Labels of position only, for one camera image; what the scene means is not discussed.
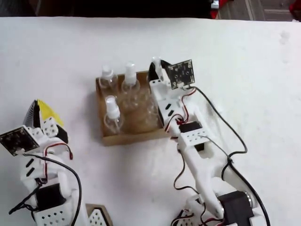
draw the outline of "floor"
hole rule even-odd
[[[219,19],[291,21],[288,8],[294,0],[230,0],[218,14]]]

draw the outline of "cable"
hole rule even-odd
[[[203,221],[203,215],[204,215],[205,212],[206,212],[206,204],[203,203],[203,205],[204,205],[204,210],[203,210],[203,212],[202,212],[202,214],[201,214],[201,222],[202,222],[202,225],[206,226],[207,224]]]
[[[192,213],[191,215],[185,216],[185,217],[178,217],[173,219],[173,221],[171,222],[170,226],[173,226],[175,222],[179,221],[179,220],[184,220],[184,219],[190,219],[194,216],[194,214]]]
[[[200,94],[202,94],[202,96],[206,99],[206,101],[209,103],[209,105],[212,107],[212,109],[215,111],[215,113],[220,117],[220,119],[230,128],[230,130],[232,130],[232,132],[238,137],[238,139],[240,140],[240,142],[242,143],[242,145],[244,146],[244,151],[238,151],[238,152],[232,152],[231,154],[229,154],[229,157],[235,155],[235,154],[245,154],[248,152],[248,148],[245,144],[245,142],[243,141],[243,139],[240,137],[240,135],[230,126],[230,124],[221,116],[221,114],[216,110],[215,106],[213,105],[213,103],[210,101],[210,99],[206,96],[206,94],[201,91],[198,87],[195,86],[189,86],[189,89],[196,89]]]
[[[42,184],[38,183],[38,186],[28,196],[26,196],[20,203],[18,203],[14,208],[12,208],[8,212],[8,214],[11,215],[12,213],[14,213],[20,209],[23,209],[23,208],[27,208],[29,210],[30,205],[25,204],[25,202],[27,202],[33,195],[35,195],[41,187],[42,187]]]
[[[184,122],[184,117],[183,117],[182,115],[180,115],[180,114],[174,114],[174,115],[171,117],[171,119],[169,120],[168,124],[166,125],[166,127],[165,127],[165,129],[164,129],[165,132],[168,132],[170,122],[172,121],[172,119],[173,119],[175,116],[179,116],[179,117],[180,117],[180,118],[177,118],[177,119],[176,119],[178,124],[181,125],[181,124]]]
[[[68,148],[68,152],[69,152],[69,158],[70,160],[73,159],[73,153],[70,149],[70,147],[66,144],[66,143],[56,143],[56,144],[53,144],[53,145],[49,145],[47,146],[45,149],[44,149],[44,156],[46,157],[47,156],[47,153],[48,153],[48,149],[51,148],[51,147],[55,147],[55,146],[59,146],[59,145],[64,145],[64,146],[67,146]],[[44,167],[44,174],[45,174],[45,180],[46,182],[48,181],[48,174],[47,174],[47,163],[45,161],[45,167]]]
[[[59,162],[59,161],[56,161],[56,160],[53,160],[53,159],[50,159],[50,158],[47,158],[47,157],[42,157],[42,156],[38,156],[38,155],[34,155],[34,154],[23,154],[24,156],[33,156],[33,157],[36,157],[38,159],[42,159],[44,161],[49,161],[49,162],[52,162],[52,163],[55,163],[55,164],[58,164],[64,168],[66,168],[67,170],[69,170],[75,177],[76,177],[76,180],[79,184],[79,201],[78,201],[78,204],[77,204],[77,208],[76,208],[76,211],[75,211],[75,214],[74,214],[74,219],[71,223],[71,226],[74,226],[75,225],[75,222],[77,220],[77,217],[79,215],[79,210],[80,210],[80,205],[81,205],[81,197],[82,197],[82,188],[81,188],[81,182],[80,182],[80,178],[78,176],[78,174],[74,171],[74,169],[72,169],[71,167]]]
[[[247,185],[247,187],[251,190],[251,192],[253,193],[253,195],[255,196],[257,202],[259,203],[262,212],[264,214],[265,220],[267,222],[267,226],[270,226],[270,221],[269,221],[269,216],[267,213],[267,210],[265,209],[265,206],[261,200],[261,198],[259,197],[259,195],[257,194],[257,192],[255,191],[255,189],[252,187],[252,185],[247,181],[247,179],[244,178],[243,175],[240,174],[240,172],[233,166],[233,164],[230,162],[229,164],[230,168],[236,173],[237,176],[239,176],[239,178]]]
[[[202,136],[202,135],[199,135],[199,137],[207,138],[208,140],[210,140],[212,143],[215,144],[215,146],[217,146],[227,156],[228,160],[232,161],[232,159],[229,157],[229,155],[217,143],[215,143],[210,137]]]
[[[270,226],[270,221],[269,221],[269,216],[268,213],[265,209],[265,206],[261,200],[261,198],[259,197],[259,195],[257,194],[257,192],[255,191],[255,189],[251,186],[251,184],[240,174],[240,172],[233,166],[233,161],[231,159],[231,157],[235,154],[245,154],[248,152],[248,148],[246,146],[246,144],[244,143],[243,139],[239,136],[239,134],[229,125],[229,123],[221,116],[221,114],[216,110],[215,106],[212,104],[212,102],[209,100],[209,98],[205,95],[205,93],[203,91],[201,91],[198,87],[195,86],[189,86],[189,89],[196,89],[200,94],[202,94],[202,96],[207,100],[207,102],[209,103],[209,105],[212,107],[212,109],[215,111],[215,113],[220,117],[220,119],[232,130],[232,132],[238,137],[238,139],[240,140],[240,142],[242,143],[242,145],[244,146],[244,151],[236,151],[236,152],[232,152],[229,154],[229,158],[228,158],[228,162],[225,165],[225,167],[222,169],[222,180],[224,180],[224,173],[225,170],[227,169],[228,166],[230,166],[230,168],[238,175],[238,177],[247,185],[247,187],[251,190],[251,192],[253,193],[254,197],[256,198],[256,200],[258,201],[262,212],[264,214],[265,220],[267,222],[267,226]]]
[[[184,160],[184,157],[183,157],[183,154],[180,152],[180,154],[181,154],[181,157],[182,157],[182,159],[183,159],[183,169],[181,170],[181,172],[179,173],[179,175],[174,179],[174,188],[175,188],[175,190],[183,190],[183,189],[186,189],[186,188],[190,188],[190,189],[192,189],[195,193],[197,193],[197,194],[199,194],[198,192],[197,192],[197,190],[196,189],[194,189],[193,187],[191,187],[191,186],[184,186],[184,187],[176,187],[175,186],[175,183],[177,182],[177,180],[180,178],[180,176],[182,176],[182,174],[184,173],[184,171],[185,171],[185,160]]]
[[[182,96],[182,98],[181,98],[182,104],[183,104],[183,106],[184,106],[184,111],[185,111],[185,113],[186,113],[186,120],[185,120],[183,123],[187,123],[187,122],[188,122],[188,120],[189,120],[189,113],[188,113],[188,110],[187,110],[187,107],[186,107],[186,105],[184,104],[184,101],[183,101],[183,99],[184,99],[184,97],[191,96],[191,95],[192,95],[192,94],[194,94],[196,91],[197,91],[197,90],[196,90],[196,89],[194,89],[194,90],[193,90],[193,91],[191,91],[189,94],[185,94],[185,95],[183,95],[183,96]]]

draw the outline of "white table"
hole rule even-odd
[[[166,226],[192,193],[173,189],[182,168],[176,144],[159,139],[103,147],[95,77],[152,56],[192,59],[196,84],[249,147],[236,166],[260,194],[273,226],[298,225],[301,159],[301,24],[202,19],[0,19],[0,132],[19,126],[35,98],[59,113],[71,138],[86,203],[104,204],[116,226]],[[204,102],[200,107],[206,111]],[[222,126],[228,148],[241,150]],[[0,219],[33,225],[8,211],[27,194],[18,159],[0,152]],[[193,185],[187,170],[180,180]]]

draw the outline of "black cable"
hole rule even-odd
[[[189,89],[196,89],[200,94],[203,95],[203,97],[207,100],[207,102],[209,103],[209,105],[212,107],[212,109],[215,111],[215,113],[220,117],[220,119],[233,131],[233,133],[238,137],[238,139],[240,140],[240,142],[242,143],[242,145],[244,146],[244,151],[237,151],[237,152],[232,152],[231,154],[229,154],[229,157],[232,157],[235,154],[245,154],[248,152],[248,148],[246,146],[246,144],[244,143],[243,139],[239,136],[239,134],[229,125],[229,123],[221,116],[221,114],[219,114],[219,112],[216,110],[215,106],[212,104],[212,102],[209,100],[209,98],[205,95],[205,93],[203,91],[201,91],[198,87],[195,86],[189,86]],[[224,173],[225,170],[227,169],[227,167],[230,166],[230,168],[236,173],[236,175],[238,175],[238,177],[247,185],[247,187],[251,190],[251,192],[253,193],[254,197],[256,198],[256,200],[258,201],[262,212],[264,214],[265,220],[267,222],[267,226],[270,226],[270,221],[269,221],[269,216],[268,213],[265,209],[265,206],[261,200],[261,198],[259,197],[259,195],[257,194],[257,192],[255,191],[255,189],[251,186],[251,184],[247,181],[247,179],[244,178],[244,176],[242,176],[240,174],[240,172],[233,166],[233,160],[232,159],[228,159],[227,164],[225,165],[225,167],[222,169],[222,180],[224,180]]]
[[[79,201],[78,201],[78,204],[77,204],[77,208],[76,208],[76,211],[75,211],[75,214],[74,214],[74,219],[71,223],[71,226],[74,226],[75,225],[75,222],[77,220],[77,217],[79,215],[79,210],[80,210],[80,205],[81,205],[81,196],[82,196],[82,189],[81,189],[81,182],[80,182],[80,178],[78,176],[78,174],[74,171],[74,169],[70,168],[69,166],[59,162],[59,161],[56,161],[56,160],[53,160],[53,159],[50,159],[50,158],[47,158],[47,157],[42,157],[42,156],[38,156],[38,155],[34,155],[34,154],[23,154],[24,156],[33,156],[33,157],[36,157],[38,159],[42,159],[44,161],[49,161],[49,162],[53,162],[55,164],[58,164],[64,168],[66,168],[67,170],[69,170],[72,174],[74,174],[74,176],[76,177],[76,180],[79,184]]]
[[[206,226],[207,224],[203,221],[203,215],[206,212],[206,203],[203,203],[203,205],[204,205],[204,210],[203,210],[203,212],[201,214],[201,222],[202,222],[202,225]]]
[[[206,99],[206,101],[209,103],[209,105],[212,107],[212,109],[215,111],[215,113],[220,117],[220,119],[230,128],[230,130],[232,130],[232,132],[238,137],[238,139],[240,140],[240,142],[242,143],[242,145],[244,146],[244,151],[239,151],[239,152],[232,152],[231,154],[229,154],[229,157],[235,155],[235,154],[245,154],[248,152],[248,148],[245,144],[245,142],[243,141],[243,139],[240,137],[240,135],[230,126],[230,124],[221,116],[221,114],[216,110],[215,106],[213,105],[213,103],[210,101],[210,99],[206,96],[206,94],[201,91],[198,87],[195,86],[189,86],[189,89],[196,89],[200,94],[202,94],[202,96]]]
[[[181,172],[179,173],[179,175],[174,179],[174,188],[175,188],[175,190],[183,190],[183,189],[186,189],[186,188],[190,188],[190,189],[192,189],[195,193],[197,193],[197,194],[199,194],[198,192],[197,192],[197,190],[196,189],[194,189],[193,187],[191,187],[191,186],[184,186],[184,187],[176,187],[175,186],[175,183],[177,182],[177,180],[180,178],[180,176],[182,176],[182,174],[184,173],[184,171],[185,171],[185,160],[184,160],[184,157],[183,157],[183,154],[180,152],[180,154],[181,154],[181,157],[182,157],[182,160],[183,160],[183,169],[181,170]]]
[[[36,192],[42,187],[42,184],[39,184],[28,196],[26,196],[19,204],[17,204],[14,208],[12,208],[8,214],[11,215],[12,213],[16,212],[17,210],[20,210],[22,208],[27,208],[27,204],[25,202],[30,199]]]
[[[257,192],[255,191],[255,189],[252,187],[252,185],[247,181],[247,179],[244,178],[243,175],[240,174],[240,172],[233,166],[233,164],[230,162],[229,164],[230,168],[236,173],[237,176],[239,176],[239,178],[247,185],[247,187],[251,190],[251,192],[253,193],[253,195],[255,196],[255,198],[257,199],[257,202],[259,203],[262,212],[264,214],[265,220],[267,222],[267,226],[270,226],[270,221],[269,221],[269,216],[267,213],[267,210],[265,209],[265,206],[261,200],[261,198],[259,197],[259,195],[257,194]]]

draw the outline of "cardboard box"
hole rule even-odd
[[[120,135],[112,135],[110,131],[104,126],[104,116],[106,114],[106,106],[104,96],[101,93],[99,86],[99,79],[96,79],[96,95],[98,102],[98,116],[101,122],[102,141],[105,146],[112,145],[126,145],[135,142],[141,142],[146,140],[158,139],[168,137],[164,131],[160,119],[158,116],[151,117],[153,121],[148,120],[148,101],[146,101],[147,95],[150,91],[148,82],[146,81],[148,72],[138,72],[137,79],[140,82],[141,88],[139,93],[139,106],[132,112],[128,112],[123,108],[122,102],[124,101],[124,95],[118,95],[117,104],[119,105],[121,114],[125,117],[125,123],[123,126],[123,133]],[[121,94],[121,84],[124,80],[124,74],[118,75],[118,87]]]

